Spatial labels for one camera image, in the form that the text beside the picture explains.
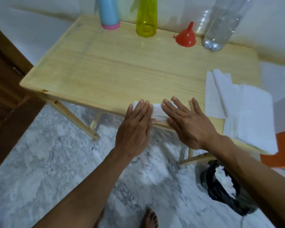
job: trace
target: funnel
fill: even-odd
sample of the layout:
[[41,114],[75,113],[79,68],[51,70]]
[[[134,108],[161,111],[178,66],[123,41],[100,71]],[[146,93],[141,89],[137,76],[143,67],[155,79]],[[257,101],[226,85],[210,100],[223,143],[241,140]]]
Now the funnel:
[[191,47],[196,44],[195,34],[192,30],[193,23],[194,22],[190,22],[187,29],[184,29],[179,35],[173,37],[177,44],[184,47]]

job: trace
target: hand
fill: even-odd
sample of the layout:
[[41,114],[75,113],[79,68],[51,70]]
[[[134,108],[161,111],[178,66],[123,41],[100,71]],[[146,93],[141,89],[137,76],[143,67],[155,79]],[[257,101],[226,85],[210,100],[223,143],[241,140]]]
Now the hand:
[[170,117],[168,124],[176,131],[179,139],[192,149],[208,151],[211,142],[219,136],[210,119],[202,112],[195,98],[192,99],[194,111],[190,111],[176,97],[163,100],[163,111]]
[[115,142],[115,149],[124,153],[131,160],[140,155],[150,141],[150,130],[156,119],[151,118],[153,105],[140,100],[135,109],[130,104],[125,119],[120,125]]

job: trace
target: marble tile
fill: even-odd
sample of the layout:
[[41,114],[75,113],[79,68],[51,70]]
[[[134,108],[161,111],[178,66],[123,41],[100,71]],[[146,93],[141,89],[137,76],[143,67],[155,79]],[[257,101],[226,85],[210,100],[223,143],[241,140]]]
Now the marble tile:
[[[94,110],[65,105],[91,123]],[[1,227],[32,227],[103,161],[121,122],[103,114],[93,141],[46,105],[0,166]],[[139,227],[147,206],[159,227],[274,227],[260,210],[242,218],[211,200],[196,177],[207,166],[179,167],[184,158],[187,147],[174,133],[153,128],[146,150],[116,182],[99,227]]]

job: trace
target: folded paper napkin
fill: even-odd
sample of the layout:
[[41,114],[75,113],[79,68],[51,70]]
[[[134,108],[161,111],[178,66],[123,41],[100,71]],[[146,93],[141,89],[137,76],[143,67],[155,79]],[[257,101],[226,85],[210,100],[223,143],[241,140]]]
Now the folded paper napkin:
[[[137,104],[138,101],[135,101],[133,109],[135,109]],[[152,105],[153,105],[152,118],[155,118],[157,122],[167,122],[167,118],[169,118],[169,116],[161,108],[161,103],[154,103]]]
[[271,95],[255,86],[232,84],[231,75],[207,72],[205,114],[225,119],[224,134],[270,154],[277,153]]

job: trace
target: wooden door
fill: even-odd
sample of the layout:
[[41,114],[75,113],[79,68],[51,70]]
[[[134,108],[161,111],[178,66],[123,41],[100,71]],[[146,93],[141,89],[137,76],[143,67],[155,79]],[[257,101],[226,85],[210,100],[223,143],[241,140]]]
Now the wooden door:
[[32,67],[0,31],[0,164],[45,104],[19,86]]

